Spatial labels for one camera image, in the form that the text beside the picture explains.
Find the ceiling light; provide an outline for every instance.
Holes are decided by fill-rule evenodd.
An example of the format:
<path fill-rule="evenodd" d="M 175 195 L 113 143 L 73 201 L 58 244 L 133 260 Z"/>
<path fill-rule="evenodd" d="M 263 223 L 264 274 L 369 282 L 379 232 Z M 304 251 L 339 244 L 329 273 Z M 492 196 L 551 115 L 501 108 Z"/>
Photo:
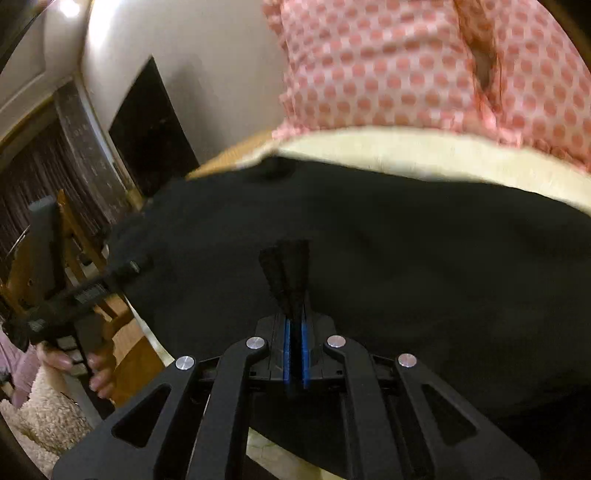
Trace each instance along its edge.
<path fill-rule="evenodd" d="M 80 5 L 74 0 L 61 0 L 60 10 L 68 18 L 74 18 L 80 13 Z"/>

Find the fingers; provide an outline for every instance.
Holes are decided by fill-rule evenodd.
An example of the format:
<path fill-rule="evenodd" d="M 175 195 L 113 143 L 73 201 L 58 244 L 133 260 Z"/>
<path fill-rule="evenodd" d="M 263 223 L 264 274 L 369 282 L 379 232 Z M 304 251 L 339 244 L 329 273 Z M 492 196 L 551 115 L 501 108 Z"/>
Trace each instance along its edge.
<path fill-rule="evenodd" d="M 114 346 L 113 340 L 107 340 L 97 352 L 89 353 L 87 356 L 88 366 L 95 372 L 104 368 L 115 369 L 116 360 L 113 355 Z"/>
<path fill-rule="evenodd" d="M 73 365 L 72 359 L 66 353 L 51 347 L 47 342 L 37 345 L 37 358 L 39 361 L 63 371 L 68 371 Z"/>
<path fill-rule="evenodd" d="M 113 347 L 113 341 L 109 340 L 97 352 L 87 355 L 88 365 L 94 372 L 89 386 L 100 398 L 109 398 L 115 388 L 113 372 L 117 361 L 113 355 Z M 73 365 L 66 353 L 45 342 L 37 345 L 37 357 L 41 362 L 61 371 L 69 371 Z"/>
<path fill-rule="evenodd" d="M 99 398 L 110 398 L 113 394 L 113 390 L 115 389 L 115 384 L 113 382 L 109 383 L 106 387 L 103 387 L 99 390 L 97 395 Z"/>
<path fill-rule="evenodd" d="M 113 383 L 113 370 L 105 368 L 90 379 L 89 385 L 92 391 L 99 393 L 111 383 Z"/>

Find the dark doorway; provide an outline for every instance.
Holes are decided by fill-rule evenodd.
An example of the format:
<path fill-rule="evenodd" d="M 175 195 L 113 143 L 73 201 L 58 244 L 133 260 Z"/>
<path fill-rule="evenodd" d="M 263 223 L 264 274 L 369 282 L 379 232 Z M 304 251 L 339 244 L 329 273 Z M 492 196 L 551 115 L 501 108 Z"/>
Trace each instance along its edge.
<path fill-rule="evenodd" d="M 129 174 L 146 196 L 199 166 L 154 58 L 142 69 L 109 130 Z"/>

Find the silver screw head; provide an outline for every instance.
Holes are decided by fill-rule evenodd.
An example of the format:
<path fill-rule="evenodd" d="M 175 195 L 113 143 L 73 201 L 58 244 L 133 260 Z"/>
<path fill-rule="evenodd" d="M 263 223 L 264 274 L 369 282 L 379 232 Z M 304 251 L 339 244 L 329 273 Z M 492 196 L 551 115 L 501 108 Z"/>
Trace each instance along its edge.
<path fill-rule="evenodd" d="M 417 364 L 417 357 L 411 353 L 403 353 L 398 357 L 398 363 L 404 368 L 412 368 Z"/>
<path fill-rule="evenodd" d="M 261 337 L 250 337 L 246 341 L 246 346 L 251 350 L 258 350 L 265 346 L 265 339 Z"/>
<path fill-rule="evenodd" d="M 193 365 L 195 365 L 195 360 L 193 360 L 193 357 L 185 355 L 177 358 L 177 361 L 174 364 L 179 370 L 189 370 L 190 368 L 193 368 Z"/>
<path fill-rule="evenodd" d="M 341 337 L 340 335 L 332 335 L 328 337 L 326 343 L 328 343 L 332 348 L 341 348 L 342 346 L 345 346 L 347 340 L 345 340 L 344 337 Z"/>

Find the pink clothing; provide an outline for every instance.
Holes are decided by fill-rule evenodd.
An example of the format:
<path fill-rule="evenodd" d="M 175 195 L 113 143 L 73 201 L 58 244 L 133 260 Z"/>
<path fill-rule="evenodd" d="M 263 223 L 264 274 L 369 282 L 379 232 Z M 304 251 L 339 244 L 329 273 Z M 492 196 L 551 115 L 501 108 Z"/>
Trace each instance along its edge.
<path fill-rule="evenodd" d="M 20 408 L 28 400 L 39 367 L 40 362 L 33 345 L 23 352 L 0 329 L 0 369 L 12 375 L 14 393 L 11 403 L 16 408 Z"/>

